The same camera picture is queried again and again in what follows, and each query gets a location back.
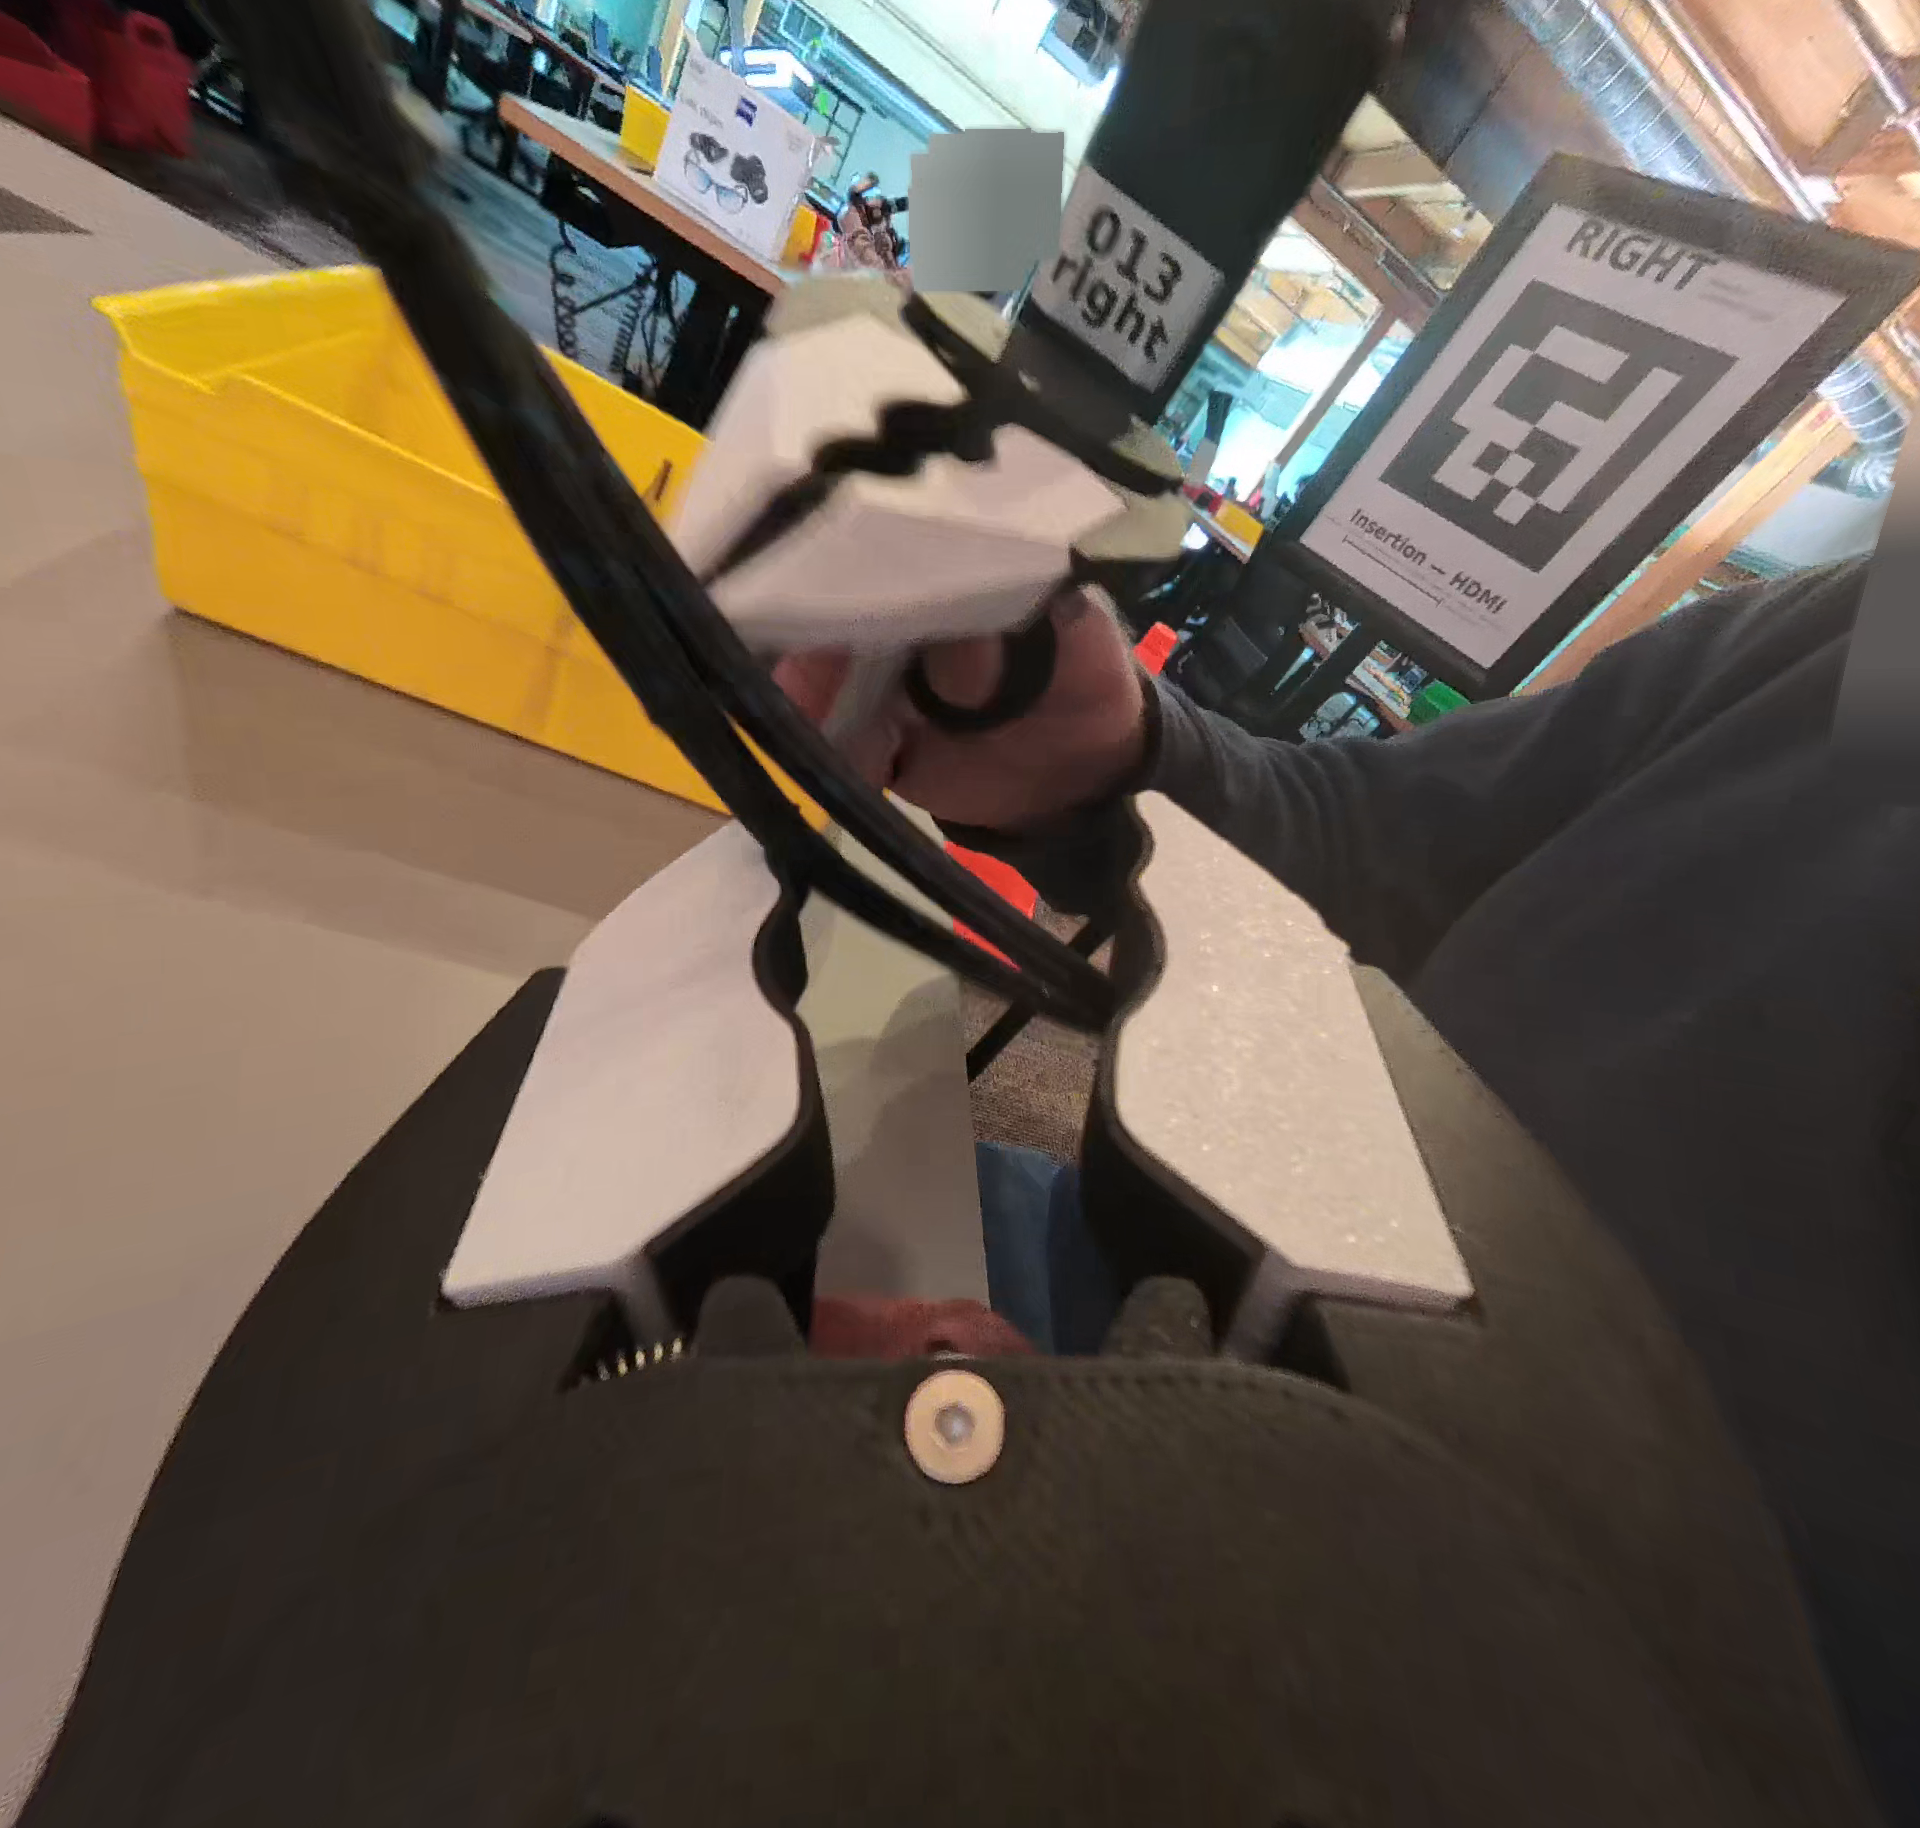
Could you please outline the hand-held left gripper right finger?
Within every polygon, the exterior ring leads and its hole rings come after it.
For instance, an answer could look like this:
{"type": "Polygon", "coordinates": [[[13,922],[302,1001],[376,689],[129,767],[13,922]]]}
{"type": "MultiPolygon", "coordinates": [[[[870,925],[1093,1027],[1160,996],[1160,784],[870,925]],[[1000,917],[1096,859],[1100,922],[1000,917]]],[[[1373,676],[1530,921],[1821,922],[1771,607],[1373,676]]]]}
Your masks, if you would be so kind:
{"type": "Polygon", "coordinates": [[[1127,814],[1120,1011],[1081,1165],[1115,1274],[1191,1280],[1227,1358],[1274,1358],[1313,1301],[1465,1313],[1474,1278],[1350,954],[1176,800],[1127,814]]]}

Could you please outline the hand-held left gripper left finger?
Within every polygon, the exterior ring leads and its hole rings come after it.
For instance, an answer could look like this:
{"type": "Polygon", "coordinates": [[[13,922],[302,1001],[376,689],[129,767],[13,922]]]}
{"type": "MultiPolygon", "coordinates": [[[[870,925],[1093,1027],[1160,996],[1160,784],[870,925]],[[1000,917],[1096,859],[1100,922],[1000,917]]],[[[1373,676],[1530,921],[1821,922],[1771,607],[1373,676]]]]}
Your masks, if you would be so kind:
{"type": "Polygon", "coordinates": [[[832,1210],[804,977],[800,913],[742,825],[617,904],[564,966],[446,1301],[698,1313],[715,1280],[802,1265],[832,1210]]]}

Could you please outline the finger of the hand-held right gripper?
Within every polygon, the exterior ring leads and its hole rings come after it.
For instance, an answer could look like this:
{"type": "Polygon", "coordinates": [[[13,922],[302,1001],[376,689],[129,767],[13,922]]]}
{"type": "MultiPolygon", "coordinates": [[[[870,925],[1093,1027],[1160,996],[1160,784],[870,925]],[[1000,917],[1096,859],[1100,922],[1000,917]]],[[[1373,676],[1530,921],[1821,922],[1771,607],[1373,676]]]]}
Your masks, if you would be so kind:
{"type": "Polygon", "coordinates": [[[668,538],[725,555],[798,484],[768,555],[907,555],[990,538],[982,473],[932,447],[952,439],[965,382],[898,324],[852,315],[764,339],[709,428],[668,538]]]}
{"type": "Polygon", "coordinates": [[[939,456],[906,479],[849,475],[730,573],[733,540],[787,471],[709,470],[709,593],[761,655],[892,655],[1033,620],[1076,571],[1173,561],[1193,526],[1179,496],[1118,491],[1072,456],[939,456]]]}

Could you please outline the yellow plastic bin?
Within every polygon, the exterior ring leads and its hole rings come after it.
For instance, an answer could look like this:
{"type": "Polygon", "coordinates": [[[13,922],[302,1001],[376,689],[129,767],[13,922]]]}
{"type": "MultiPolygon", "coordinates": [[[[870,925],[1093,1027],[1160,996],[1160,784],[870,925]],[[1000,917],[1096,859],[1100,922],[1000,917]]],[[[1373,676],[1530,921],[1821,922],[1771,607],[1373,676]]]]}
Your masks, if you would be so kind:
{"type": "Polygon", "coordinates": [[[176,611],[722,811],[564,604],[377,273],[94,309],[176,611]]]}

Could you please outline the person's right forearm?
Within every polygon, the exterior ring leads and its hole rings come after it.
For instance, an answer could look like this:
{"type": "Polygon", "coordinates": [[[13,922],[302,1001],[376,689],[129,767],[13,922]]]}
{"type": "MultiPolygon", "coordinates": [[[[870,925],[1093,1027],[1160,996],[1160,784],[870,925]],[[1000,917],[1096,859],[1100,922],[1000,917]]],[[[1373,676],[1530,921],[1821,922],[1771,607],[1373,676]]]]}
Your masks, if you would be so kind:
{"type": "Polygon", "coordinates": [[[1831,739],[1866,563],[1710,596],[1571,682],[1388,741],[1290,745],[1146,685],[1145,784],[1412,974],[1474,917],[1548,951],[1679,951],[1704,925],[1793,966],[1915,975],[1915,810],[1831,739]]]}

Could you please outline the person's right hand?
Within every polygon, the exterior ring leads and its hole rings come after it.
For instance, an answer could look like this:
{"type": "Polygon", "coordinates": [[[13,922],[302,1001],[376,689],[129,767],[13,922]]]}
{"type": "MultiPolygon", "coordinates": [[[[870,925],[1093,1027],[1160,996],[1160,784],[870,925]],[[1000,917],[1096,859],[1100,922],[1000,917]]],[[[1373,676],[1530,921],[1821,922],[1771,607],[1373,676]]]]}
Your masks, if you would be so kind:
{"type": "Polygon", "coordinates": [[[1132,791],[1157,739],[1155,682],[1135,662],[1112,604],[1091,587],[1056,595],[1045,692],[1019,720],[984,732],[935,725],[894,682],[841,710],[856,659],[818,650],[775,666],[782,692],[829,734],[869,784],[929,814],[944,828],[1049,834],[1132,791]]]}

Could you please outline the white printed carton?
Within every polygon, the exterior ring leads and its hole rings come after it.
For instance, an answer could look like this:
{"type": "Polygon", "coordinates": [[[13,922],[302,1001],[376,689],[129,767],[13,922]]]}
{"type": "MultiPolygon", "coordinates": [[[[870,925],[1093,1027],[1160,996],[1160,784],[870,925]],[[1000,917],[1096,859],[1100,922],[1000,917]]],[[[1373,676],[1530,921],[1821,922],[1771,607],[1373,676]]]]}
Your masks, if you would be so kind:
{"type": "Polygon", "coordinates": [[[690,48],[652,183],[677,208],[778,264],[811,178],[811,141],[764,87],[690,48]]]}

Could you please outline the background wooden desk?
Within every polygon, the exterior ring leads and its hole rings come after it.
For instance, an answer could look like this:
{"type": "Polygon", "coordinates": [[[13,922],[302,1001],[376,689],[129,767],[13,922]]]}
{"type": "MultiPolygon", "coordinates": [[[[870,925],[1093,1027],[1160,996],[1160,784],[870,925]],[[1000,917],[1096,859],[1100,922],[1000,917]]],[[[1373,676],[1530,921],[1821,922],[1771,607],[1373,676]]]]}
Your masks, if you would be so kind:
{"type": "Polygon", "coordinates": [[[672,419],[703,430],[758,343],[770,308],[800,277],[820,235],[791,208],[776,256],[665,190],[619,136],[590,121],[502,97],[507,142],[547,153],[540,206],[554,225],[549,297],[554,346],[584,358],[584,328],[613,315],[611,379],[672,419]]]}

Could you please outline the white printed board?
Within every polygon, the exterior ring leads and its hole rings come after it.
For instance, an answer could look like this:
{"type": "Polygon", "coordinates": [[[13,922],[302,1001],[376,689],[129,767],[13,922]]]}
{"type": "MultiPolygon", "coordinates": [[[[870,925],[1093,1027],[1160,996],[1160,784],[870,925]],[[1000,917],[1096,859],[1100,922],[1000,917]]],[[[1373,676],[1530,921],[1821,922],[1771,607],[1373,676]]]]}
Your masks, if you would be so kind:
{"type": "Polygon", "coordinates": [[[1429,676],[1513,691],[1913,289],[1907,245],[1552,155],[1270,538],[1429,676]]]}

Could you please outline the red plastic bin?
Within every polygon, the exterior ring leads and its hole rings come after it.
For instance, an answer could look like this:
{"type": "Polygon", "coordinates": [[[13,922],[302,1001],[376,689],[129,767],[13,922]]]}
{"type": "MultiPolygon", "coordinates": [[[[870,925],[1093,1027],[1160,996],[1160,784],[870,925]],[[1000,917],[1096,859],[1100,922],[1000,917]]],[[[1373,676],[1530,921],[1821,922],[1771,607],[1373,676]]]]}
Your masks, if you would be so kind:
{"type": "Polygon", "coordinates": [[[193,153],[196,65],[164,21],[107,0],[68,0],[63,42],[89,80],[98,142],[173,160],[193,153]]]}
{"type": "Polygon", "coordinates": [[[36,30],[3,16],[3,111],[84,155],[94,151],[96,105],[89,75],[36,30]]]}

